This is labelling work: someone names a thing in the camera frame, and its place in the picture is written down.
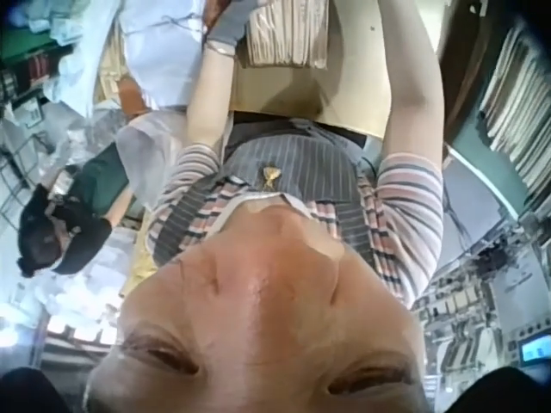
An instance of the gray glove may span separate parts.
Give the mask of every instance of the gray glove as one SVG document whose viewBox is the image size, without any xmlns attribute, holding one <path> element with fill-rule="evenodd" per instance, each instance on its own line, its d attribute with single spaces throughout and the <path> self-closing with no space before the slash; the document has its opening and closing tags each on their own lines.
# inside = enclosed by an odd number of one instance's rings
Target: gray glove
<svg viewBox="0 0 551 413">
<path fill-rule="evenodd" d="M 214 24 L 207 40 L 219 41 L 235 47 L 245 36 L 245 27 L 251 12 L 266 4 L 263 0 L 232 0 Z"/>
</svg>

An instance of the eye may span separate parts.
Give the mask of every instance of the eye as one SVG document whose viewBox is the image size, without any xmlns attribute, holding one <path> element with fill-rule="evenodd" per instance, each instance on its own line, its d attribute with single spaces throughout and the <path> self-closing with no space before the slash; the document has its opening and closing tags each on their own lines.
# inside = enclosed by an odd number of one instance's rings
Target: eye
<svg viewBox="0 0 551 413">
<path fill-rule="evenodd" d="M 121 345 L 121 351 L 155 367 L 168 367 L 186 375 L 195 375 L 199 367 L 183 351 L 152 336 L 131 336 Z"/>
<path fill-rule="evenodd" d="M 334 396 L 346 396 L 380 385 L 392 383 L 412 383 L 412 375 L 407 368 L 364 368 L 333 381 L 328 392 Z"/>
</svg>

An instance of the black hair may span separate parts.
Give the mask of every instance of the black hair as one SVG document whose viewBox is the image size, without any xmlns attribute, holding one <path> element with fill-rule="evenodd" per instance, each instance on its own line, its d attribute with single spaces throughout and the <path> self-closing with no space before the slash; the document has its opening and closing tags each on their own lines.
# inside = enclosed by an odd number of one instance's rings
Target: black hair
<svg viewBox="0 0 551 413">
<path fill-rule="evenodd" d="M 46 215 L 34 216 L 22 223 L 18 235 L 21 258 L 17 265 L 25 278 L 32 278 L 39 269 L 51 267 L 62 255 L 55 226 Z"/>
</svg>

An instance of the stack of paper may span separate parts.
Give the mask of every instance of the stack of paper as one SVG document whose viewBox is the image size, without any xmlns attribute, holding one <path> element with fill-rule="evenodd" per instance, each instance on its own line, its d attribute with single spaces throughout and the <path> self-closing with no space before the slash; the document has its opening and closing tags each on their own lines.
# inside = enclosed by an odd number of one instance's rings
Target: stack of paper
<svg viewBox="0 0 551 413">
<path fill-rule="evenodd" d="M 274 0 L 251 15 L 252 66 L 327 66 L 327 0 Z"/>
<path fill-rule="evenodd" d="M 494 151 L 505 153 L 526 183 L 528 206 L 551 212 L 551 68 L 523 22 L 508 33 L 480 105 Z"/>
</svg>

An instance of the bracelet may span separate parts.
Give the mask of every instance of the bracelet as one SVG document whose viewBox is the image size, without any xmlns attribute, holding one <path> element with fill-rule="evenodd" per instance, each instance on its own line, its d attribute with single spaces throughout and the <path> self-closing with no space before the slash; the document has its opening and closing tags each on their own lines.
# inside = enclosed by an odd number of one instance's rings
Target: bracelet
<svg viewBox="0 0 551 413">
<path fill-rule="evenodd" d="M 228 58 L 235 58 L 235 51 L 230 52 L 230 51 L 228 51 L 228 50 L 225 50 L 225 49 L 222 48 L 222 47 L 219 47 L 219 46 L 214 45 L 211 41 L 207 41 L 206 46 L 207 46 L 210 50 L 213 50 L 213 51 L 217 52 L 218 54 L 222 54 L 222 55 L 224 55 L 224 56 L 227 56 Z"/>
</svg>

